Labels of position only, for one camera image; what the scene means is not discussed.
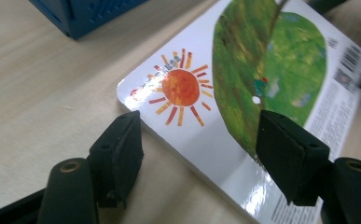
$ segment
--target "green leaf illustration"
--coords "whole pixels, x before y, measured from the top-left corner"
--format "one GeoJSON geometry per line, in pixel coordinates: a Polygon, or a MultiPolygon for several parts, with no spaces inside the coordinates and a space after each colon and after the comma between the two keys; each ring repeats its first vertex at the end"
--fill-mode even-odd
{"type": "Polygon", "coordinates": [[[229,133],[256,161],[259,111],[303,125],[326,73],[324,38],[312,22],[281,12],[284,3],[234,0],[215,26],[215,100],[229,133]]]}

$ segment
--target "sun rays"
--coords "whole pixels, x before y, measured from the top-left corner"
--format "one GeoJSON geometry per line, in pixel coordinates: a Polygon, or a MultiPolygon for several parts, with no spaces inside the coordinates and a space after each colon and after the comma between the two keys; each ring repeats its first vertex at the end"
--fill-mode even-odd
{"type": "Polygon", "coordinates": [[[159,67],[155,65],[155,75],[148,75],[148,82],[155,80],[157,86],[153,91],[162,92],[162,96],[149,100],[151,105],[159,105],[156,113],[161,115],[164,111],[170,110],[169,118],[165,124],[170,125],[174,118],[177,119],[177,126],[182,126],[185,114],[190,112],[201,126],[204,122],[197,111],[196,105],[201,105],[207,111],[212,108],[203,100],[201,95],[213,98],[213,86],[206,76],[208,65],[198,66],[192,69],[192,52],[182,49],[181,53],[173,52],[173,58],[168,60],[165,55],[161,58],[165,63],[159,67]]]}

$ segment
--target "orange sun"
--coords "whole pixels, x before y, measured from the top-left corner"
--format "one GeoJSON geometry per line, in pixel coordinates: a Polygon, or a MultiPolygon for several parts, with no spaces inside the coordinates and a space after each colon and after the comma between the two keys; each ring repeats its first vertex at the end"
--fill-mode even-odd
{"type": "MultiPolygon", "coordinates": [[[[171,124],[179,110],[177,125],[182,126],[185,109],[189,109],[199,124],[203,126],[204,123],[195,108],[195,104],[198,103],[201,93],[213,98],[213,94],[203,90],[213,88],[213,86],[208,85],[210,80],[199,79],[206,75],[203,70],[208,68],[207,64],[189,71],[192,63],[192,53],[188,52],[186,57],[185,49],[182,49],[181,58],[178,57],[177,52],[174,52],[173,60],[168,62],[164,55],[162,55],[162,60],[165,62],[165,66],[159,67],[156,65],[156,75],[148,75],[148,77],[150,80],[156,78],[160,79],[158,82],[160,87],[156,88],[154,91],[163,92],[164,96],[155,100],[150,100],[149,103],[157,104],[159,102],[164,102],[164,104],[156,111],[159,115],[169,107],[172,107],[171,114],[165,123],[166,125],[171,124]]],[[[201,105],[208,111],[211,110],[211,107],[205,102],[201,102],[201,105]]]]}

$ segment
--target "blue box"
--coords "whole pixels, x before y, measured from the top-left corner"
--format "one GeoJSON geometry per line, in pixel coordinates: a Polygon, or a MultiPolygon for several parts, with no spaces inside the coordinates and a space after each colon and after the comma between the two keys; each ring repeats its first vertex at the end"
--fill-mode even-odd
{"type": "Polygon", "coordinates": [[[77,39],[146,0],[30,0],[65,35],[77,39]]]}

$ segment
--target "book cover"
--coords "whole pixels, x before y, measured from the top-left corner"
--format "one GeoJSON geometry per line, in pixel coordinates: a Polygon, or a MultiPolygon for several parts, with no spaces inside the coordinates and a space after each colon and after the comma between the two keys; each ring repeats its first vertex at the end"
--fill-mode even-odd
{"type": "Polygon", "coordinates": [[[256,155],[259,111],[284,114],[338,157],[360,100],[361,48],[303,1],[221,0],[135,68],[118,99],[261,223],[313,223],[256,155]]]}

